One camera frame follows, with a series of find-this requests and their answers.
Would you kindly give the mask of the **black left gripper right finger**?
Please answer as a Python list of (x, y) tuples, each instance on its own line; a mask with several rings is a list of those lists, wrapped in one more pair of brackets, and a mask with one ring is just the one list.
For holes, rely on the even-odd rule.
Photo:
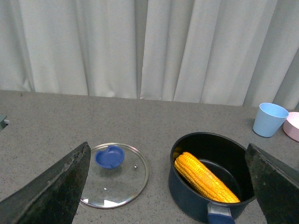
[(299, 222), (299, 172), (250, 143), (245, 153), (253, 190), (269, 224)]

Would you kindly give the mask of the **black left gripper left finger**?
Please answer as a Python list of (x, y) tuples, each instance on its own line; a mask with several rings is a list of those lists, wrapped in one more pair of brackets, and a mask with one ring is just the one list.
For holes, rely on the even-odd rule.
[(2, 224), (71, 224), (88, 176), (91, 149), (82, 143), (0, 202)]

